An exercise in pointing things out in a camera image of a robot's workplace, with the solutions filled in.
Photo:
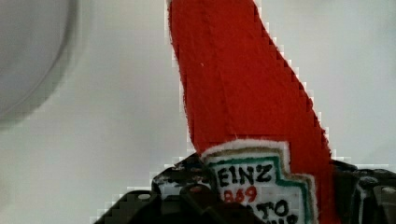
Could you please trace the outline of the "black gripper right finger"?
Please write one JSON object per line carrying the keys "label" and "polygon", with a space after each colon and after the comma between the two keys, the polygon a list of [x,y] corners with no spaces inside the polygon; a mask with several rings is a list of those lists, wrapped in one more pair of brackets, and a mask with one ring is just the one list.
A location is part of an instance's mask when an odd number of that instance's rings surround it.
{"label": "black gripper right finger", "polygon": [[396,224],[396,174],[332,161],[336,211],[342,224]]}

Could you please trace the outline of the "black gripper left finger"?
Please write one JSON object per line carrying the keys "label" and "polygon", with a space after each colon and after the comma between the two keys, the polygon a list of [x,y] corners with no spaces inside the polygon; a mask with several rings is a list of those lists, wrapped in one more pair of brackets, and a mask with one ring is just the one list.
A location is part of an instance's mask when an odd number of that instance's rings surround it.
{"label": "black gripper left finger", "polygon": [[263,224],[250,208],[226,203],[196,154],[156,175],[150,190],[121,196],[94,224]]}

